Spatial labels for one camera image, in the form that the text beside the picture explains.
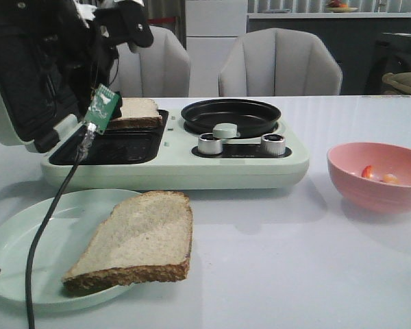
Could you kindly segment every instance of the silver knob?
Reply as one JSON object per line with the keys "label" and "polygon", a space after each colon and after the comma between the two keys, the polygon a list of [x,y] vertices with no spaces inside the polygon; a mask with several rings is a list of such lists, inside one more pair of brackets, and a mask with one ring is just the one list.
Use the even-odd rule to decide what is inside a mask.
{"label": "silver knob", "polygon": [[281,156],[286,151],[286,139],[282,135],[265,134],[260,139],[260,150],[263,154]]}
{"label": "silver knob", "polygon": [[198,137],[198,152],[202,154],[220,154],[222,153],[222,140],[214,137],[213,133],[207,132]]}

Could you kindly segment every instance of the pink bowl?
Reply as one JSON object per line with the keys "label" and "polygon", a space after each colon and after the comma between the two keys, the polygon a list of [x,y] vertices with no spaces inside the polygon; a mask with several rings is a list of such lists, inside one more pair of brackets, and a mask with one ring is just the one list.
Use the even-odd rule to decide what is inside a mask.
{"label": "pink bowl", "polygon": [[[336,189],[353,203],[376,212],[411,211],[411,149],[382,143],[346,143],[327,153],[330,178]],[[362,178],[373,166],[374,178]],[[398,184],[380,182],[391,173]]]}

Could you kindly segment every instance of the open lid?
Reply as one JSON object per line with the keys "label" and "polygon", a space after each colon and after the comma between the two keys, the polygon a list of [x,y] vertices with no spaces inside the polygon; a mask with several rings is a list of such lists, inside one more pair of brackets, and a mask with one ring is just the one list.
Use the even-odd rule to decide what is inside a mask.
{"label": "open lid", "polygon": [[0,20],[0,143],[49,151],[60,123],[80,120],[77,99],[62,76],[18,27]]}

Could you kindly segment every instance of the light green plate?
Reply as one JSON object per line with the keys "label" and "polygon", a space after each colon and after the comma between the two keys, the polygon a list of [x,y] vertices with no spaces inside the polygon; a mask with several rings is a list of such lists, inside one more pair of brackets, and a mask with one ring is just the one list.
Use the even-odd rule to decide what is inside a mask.
{"label": "light green plate", "polygon": [[[139,193],[100,189],[63,195],[36,249],[32,273],[32,299],[36,310],[76,310],[110,300],[132,286],[112,287],[75,297],[67,293],[61,277],[86,249],[99,223],[113,207]],[[32,239],[52,199],[31,206],[0,226],[0,296],[25,303],[25,268]]]}

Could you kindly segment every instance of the gray chair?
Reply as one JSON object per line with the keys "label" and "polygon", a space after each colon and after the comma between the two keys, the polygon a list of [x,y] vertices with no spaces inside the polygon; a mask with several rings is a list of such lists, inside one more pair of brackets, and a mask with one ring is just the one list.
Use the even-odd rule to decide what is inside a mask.
{"label": "gray chair", "polygon": [[339,95],[342,74],[314,34],[263,29],[236,39],[219,73],[219,96]]}
{"label": "gray chair", "polygon": [[110,85],[122,97],[187,97],[190,58],[168,29],[151,26],[154,42],[149,48],[117,47],[119,64],[111,70]]}

